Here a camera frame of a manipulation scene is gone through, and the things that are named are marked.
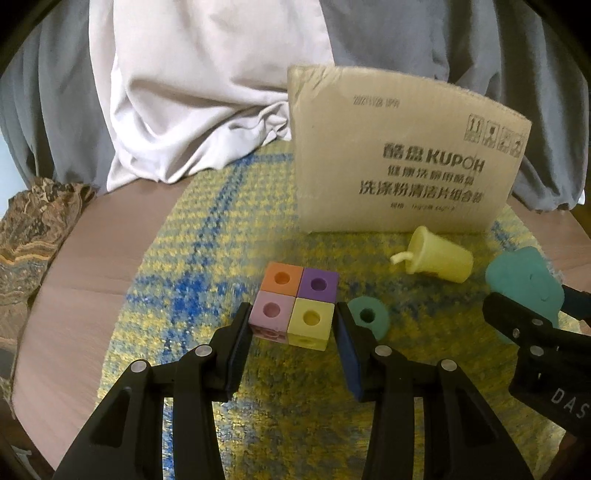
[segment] toy cup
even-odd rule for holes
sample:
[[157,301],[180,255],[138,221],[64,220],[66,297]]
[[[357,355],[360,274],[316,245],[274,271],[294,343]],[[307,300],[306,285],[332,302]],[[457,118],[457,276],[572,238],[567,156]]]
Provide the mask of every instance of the toy cup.
[[420,226],[410,239],[405,252],[390,257],[393,264],[405,261],[406,273],[433,275],[463,283],[472,273],[472,253]]

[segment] pink cube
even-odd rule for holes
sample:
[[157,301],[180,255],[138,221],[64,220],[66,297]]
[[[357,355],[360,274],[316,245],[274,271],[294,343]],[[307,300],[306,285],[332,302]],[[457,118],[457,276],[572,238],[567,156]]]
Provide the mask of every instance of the pink cube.
[[295,297],[270,291],[259,291],[248,323],[254,336],[287,343],[287,327],[294,309]]

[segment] toy block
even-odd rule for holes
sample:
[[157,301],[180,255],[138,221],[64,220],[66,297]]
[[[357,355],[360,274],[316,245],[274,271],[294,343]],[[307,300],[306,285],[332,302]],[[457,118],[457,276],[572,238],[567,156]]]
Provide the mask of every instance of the toy block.
[[312,350],[326,350],[334,311],[334,303],[296,299],[287,328],[289,344]]
[[339,274],[337,272],[305,268],[297,296],[302,299],[335,303],[338,284]]
[[261,290],[295,297],[303,272],[304,267],[271,262],[267,265],[267,270],[265,270]]
[[248,319],[253,335],[287,343],[287,326],[295,301],[295,297],[261,290],[256,296]]

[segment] gray cloth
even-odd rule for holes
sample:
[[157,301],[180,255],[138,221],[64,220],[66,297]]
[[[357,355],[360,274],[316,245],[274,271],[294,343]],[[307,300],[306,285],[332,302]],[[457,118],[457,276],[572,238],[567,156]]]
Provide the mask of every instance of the gray cloth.
[[587,172],[587,83],[521,0],[320,0],[335,63],[430,77],[532,120],[514,193],[530,209],[573,208]]
[[[320,0],[335,62],[445,80],[532,120],[514,193],[573,208],[587,172],[587,83],[522,0]],[[0,79],[0,129],[23,177],[99,188],[113,158],[92,76],[88,0],[63,0]]]
[[104,189],[114,155],[90,64],[88,0],[61,1],[0,79],[0,130],[19,172]]

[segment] purple cube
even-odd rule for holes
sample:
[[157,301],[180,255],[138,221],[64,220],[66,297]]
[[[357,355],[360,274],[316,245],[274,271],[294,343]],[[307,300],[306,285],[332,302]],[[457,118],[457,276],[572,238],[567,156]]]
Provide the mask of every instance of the purple cube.
[[305,268],[297,295],[302,299],[335,303],[338,284],[339,274],[337,272]]

